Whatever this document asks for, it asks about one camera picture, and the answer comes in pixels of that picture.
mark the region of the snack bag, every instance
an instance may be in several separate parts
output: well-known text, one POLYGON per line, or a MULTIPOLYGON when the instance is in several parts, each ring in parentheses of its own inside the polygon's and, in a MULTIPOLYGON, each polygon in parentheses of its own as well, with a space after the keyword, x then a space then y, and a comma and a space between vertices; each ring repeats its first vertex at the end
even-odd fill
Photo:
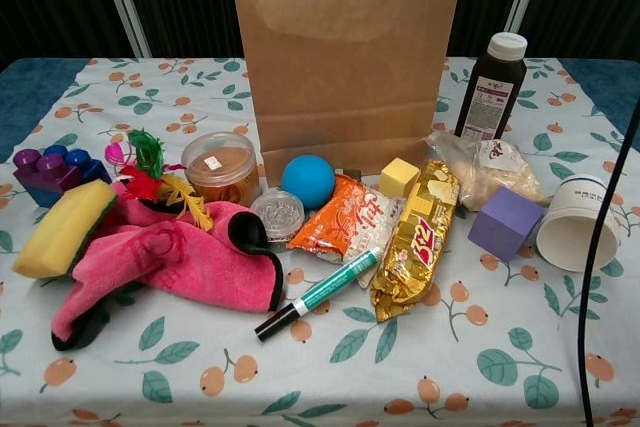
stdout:
MULTIPOLYGON (((346 175, 336 175, 333 197, 287 244, 334 263, 346 263, 374 245, 384 248, 402 212, 393 200, 346 175)), ((366 288, 373 272, 358 279, 366 288)))
POLYGON ((529 164, 504 140, 475 141, 446 132, 432 132, 426 140, 460 181, 460 202, 469 210, 480 210, 500 187, 549 205, 529 164))
POLYGON ((442 161, 429 161, 420 172, 371 283, 378 322, 406 312, 431 287, 459 190, 458 179, 442 161))

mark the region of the pink microfiber towel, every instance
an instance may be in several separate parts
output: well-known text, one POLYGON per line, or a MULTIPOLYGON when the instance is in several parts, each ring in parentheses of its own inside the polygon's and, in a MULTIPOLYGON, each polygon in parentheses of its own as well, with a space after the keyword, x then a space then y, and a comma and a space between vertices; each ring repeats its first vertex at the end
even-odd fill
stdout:
POLYGON ((138 280, 167 292, 247 312, 276 310, 282 267, 266 249, 260 218, 230 202, 207 204, 214 227, 204 232, 185 214, 156 212, 119 196, 84 257, 71 292, 52 323, 53 344, 71 348, 103 298, 138 280))

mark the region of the marker cap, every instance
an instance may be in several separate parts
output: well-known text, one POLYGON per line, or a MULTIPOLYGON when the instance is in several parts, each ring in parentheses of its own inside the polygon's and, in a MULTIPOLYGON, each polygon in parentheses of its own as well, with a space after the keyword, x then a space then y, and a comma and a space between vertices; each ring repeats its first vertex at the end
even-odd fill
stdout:
POLYGON ((280 329, 286 327, 299 318, 300 314, 293 304, 288 304, 256 327, 255 333, 258 336, 258 339, 264 342, 280 329))

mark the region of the tablecloth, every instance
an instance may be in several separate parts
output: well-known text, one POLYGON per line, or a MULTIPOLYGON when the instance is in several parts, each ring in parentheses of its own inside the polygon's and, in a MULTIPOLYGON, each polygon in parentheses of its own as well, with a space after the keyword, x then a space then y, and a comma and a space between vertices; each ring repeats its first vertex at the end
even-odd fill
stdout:
MULTIPOLYGON (((473 59, 444 66, 435 129, 453 128, 473 59)), ((553 194, 572 173, 607 180, 622 135, 555 59, 527 59, 504 139, 553 194)), ((16 149, 52 143, 101 157, 132 128, 158 136, 169 163, 199 134, 231 130, 259 145, 242 59, 93 59, 16 149)), ((640 155, 614 198, 615 261, 590 292, 587 366, 594 413, 638 423, 640 155)), ((431 295, 376 324, 357 285, 261 344, 248 314, 131 286, 100 314, 89 346, 56 352, 50 322, 70 281, 32 281, 10 266, 42 217, 0 167, 0 423, 19 425, 580 425, 576 360, 581 276, 529 243, 510 263, 456 217, 431 295)), ((281 255, 293 298, 334 268, 281 255)))

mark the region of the brown paper bag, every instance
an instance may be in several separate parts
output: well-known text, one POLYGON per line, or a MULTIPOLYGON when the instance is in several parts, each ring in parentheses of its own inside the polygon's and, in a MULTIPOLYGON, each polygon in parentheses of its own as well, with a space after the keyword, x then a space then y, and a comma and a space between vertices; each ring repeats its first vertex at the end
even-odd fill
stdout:
POLYGON ((269 185, 293 157, 419 164, 456 0, 235 0, 269 185))

